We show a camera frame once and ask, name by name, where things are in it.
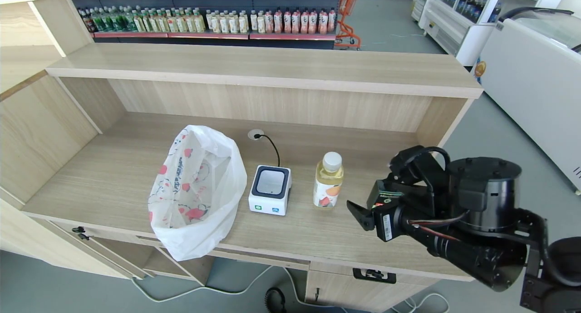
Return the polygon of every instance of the drawer handle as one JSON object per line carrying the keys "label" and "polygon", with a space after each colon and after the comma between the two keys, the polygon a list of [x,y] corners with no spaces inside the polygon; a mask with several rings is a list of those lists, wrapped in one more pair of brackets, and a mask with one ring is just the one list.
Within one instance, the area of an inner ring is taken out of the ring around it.
{"label": "drawer handle", "polygon": [[353,268],[353,276],[355,279],[367,280],[367,281],[375,281],[375,282],[383,282],[384,284],[395,284],[398,282],[398,278],[396,278],[396,274],[387,273],[386,274],[379,270],[365,270],[365,275],[361,272],[363,269],[356,269]]}

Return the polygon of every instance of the bottled drink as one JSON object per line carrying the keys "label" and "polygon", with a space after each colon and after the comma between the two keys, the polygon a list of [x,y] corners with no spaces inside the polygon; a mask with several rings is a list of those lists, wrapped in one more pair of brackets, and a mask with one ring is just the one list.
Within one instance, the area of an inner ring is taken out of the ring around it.
{"label": "bottled drink", "polygon": [[496,22],[498,21],[498,17],[500,16],[500,7],[502,7],[502,3],[496,3],[496,7],[492,10],[492,14],[490,14],[490,19],[488,22]]}

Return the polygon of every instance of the cable hose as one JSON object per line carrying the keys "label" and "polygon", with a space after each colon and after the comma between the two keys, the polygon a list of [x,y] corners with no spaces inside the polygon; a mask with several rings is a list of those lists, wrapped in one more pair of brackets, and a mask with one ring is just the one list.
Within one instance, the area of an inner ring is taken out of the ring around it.
{"label": "cable hose", "polygon": [[270,289],[268,289],[266,291],[266,294],[264,295],[264,306],[266,306],[266,310],[268,311],[268,313],[278,313],[275,312],[274,309],[272,308],[272,306],[270,305],[270,297],[274,294],[274,293],[278,293],[278,296],[281,297],[281,305],[282,305],[282,311],[281,313],[286,313],[286,308],[285,308],[285,295],[282,293],[282,290],[280,290],[279,288],[276,287],[272,287]]}

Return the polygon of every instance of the glass door refrigerator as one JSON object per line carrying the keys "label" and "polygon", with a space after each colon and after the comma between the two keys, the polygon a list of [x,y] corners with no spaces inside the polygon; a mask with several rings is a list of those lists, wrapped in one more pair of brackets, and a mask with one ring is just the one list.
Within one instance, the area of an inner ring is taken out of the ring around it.
{"label": "glass door refrigerator", "polygon": [[504,13],[519,7],[553,9],[560,1],[425,0],[418,24],[462,65],[471,66]]}
{"label": "glass door refrigerator", "polygon": [[581,18],[572,13],[524,8],[503,15],[472,73],[578,190]]}

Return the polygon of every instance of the bottle label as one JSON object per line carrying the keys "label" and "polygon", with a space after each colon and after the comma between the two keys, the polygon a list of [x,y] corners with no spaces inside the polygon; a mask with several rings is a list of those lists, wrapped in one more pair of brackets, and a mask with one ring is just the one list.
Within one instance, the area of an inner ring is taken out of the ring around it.
{"label": "bottle label", "polygon": [[337,197],[339,197],[340,190],[341,184],[325,185],[319,183],[319,181],[315,179],[315,188],[313,191],[313,203],[317,207],[332,208],[337,204]]}

